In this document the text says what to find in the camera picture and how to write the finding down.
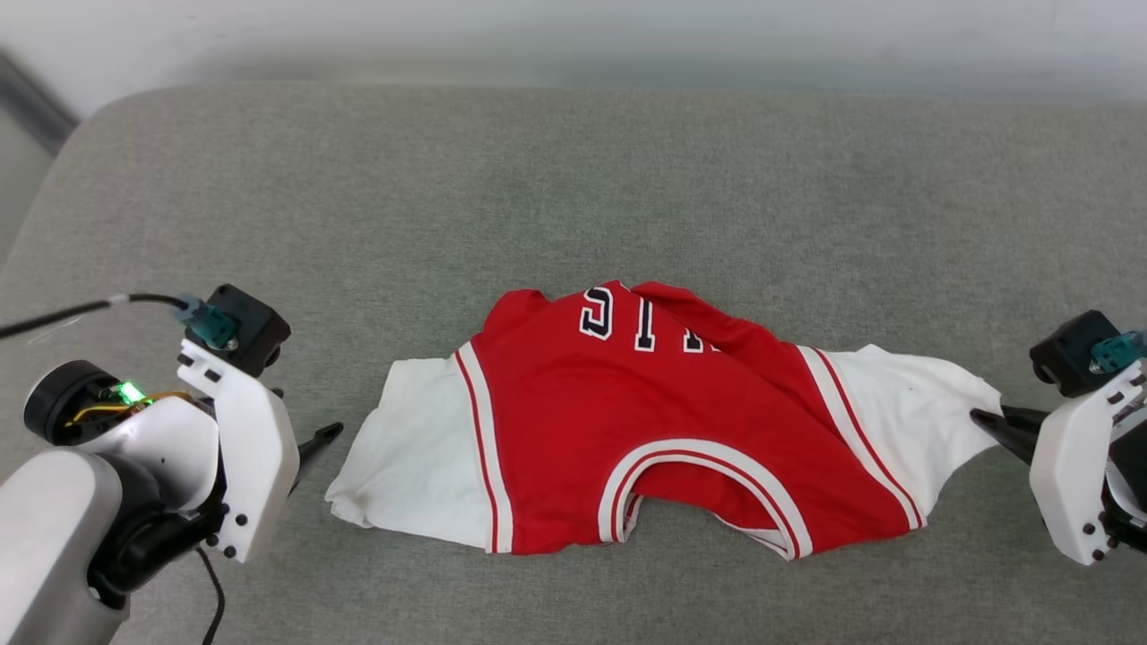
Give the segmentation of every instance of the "white robot arm casing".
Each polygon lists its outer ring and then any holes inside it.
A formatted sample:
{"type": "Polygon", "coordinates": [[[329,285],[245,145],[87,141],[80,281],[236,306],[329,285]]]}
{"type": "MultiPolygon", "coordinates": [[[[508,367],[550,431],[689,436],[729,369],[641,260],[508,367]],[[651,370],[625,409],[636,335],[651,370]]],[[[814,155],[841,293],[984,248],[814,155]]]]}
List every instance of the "white robot arm casing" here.
{"type": "Polygon", "coordinates": [[[218,547],[245,562],[270,539],[298,474],[287,406],[259,381],[190,341],[182,341],[180,363],[179,378],[214,398],[228,506],[218,547]]]}
{"type": "Polygon", "coordinates": [[[1100,520],[1107,452],[1121,412],[1142,398],[1142,386],[1131,383],[1141,374],[1137,360],[1098,390],[1061,405],[1040,426],[1029,483],[1052,542],[1084,565],[1110,551],[1100,520]]]}

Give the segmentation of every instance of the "basketball jersey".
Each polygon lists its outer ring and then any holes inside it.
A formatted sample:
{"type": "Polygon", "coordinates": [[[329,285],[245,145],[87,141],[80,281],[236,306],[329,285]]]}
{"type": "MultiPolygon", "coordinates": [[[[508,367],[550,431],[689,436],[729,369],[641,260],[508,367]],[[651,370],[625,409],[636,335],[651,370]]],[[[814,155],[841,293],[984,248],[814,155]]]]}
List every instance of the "basketball jersey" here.
{"type": "Polygon", "coordinates": [[[543,553],[624,542],[641,499],[701,506],[786,559],[924,526],[994,442],[952,363],[778,341],[690,292],[506,294],[446,359],[393,364],[327,491],[338,518],[543,553]]]}

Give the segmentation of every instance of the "gray fabric surface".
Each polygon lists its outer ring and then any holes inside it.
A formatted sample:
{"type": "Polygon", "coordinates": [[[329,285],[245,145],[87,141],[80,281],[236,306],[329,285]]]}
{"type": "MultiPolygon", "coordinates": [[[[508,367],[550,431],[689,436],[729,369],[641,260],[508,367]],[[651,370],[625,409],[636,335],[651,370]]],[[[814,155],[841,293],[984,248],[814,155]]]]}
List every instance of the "gray fabric surface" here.
{"type": "MultiPolygon", "coordinates": [[[[294,327],[264,378],[296,432],[351,428],[270,552],[217,558],[219,643],[1141,643],[1147,555],[1052,546],[1024,467],[993,449],[931,524],[786,564],[707,513],[643,507],[631,542],[492,557],[330,516],[322,492],[389,364],[445,356],[505,290],[611,278],[688,287],[779,336],[939,356],[1052,406],[1027,349],[1087,308],[1147,324],[1147,110],[660,92],[197,87],[84,124],[0,277],[11,319],[224,281],[294,327]]],[[[159,308],[0,344],[0,475],[49,367],[179,384],[159,308]]],[[[197,643],[195,558],[117,643],[197,643]]]]}

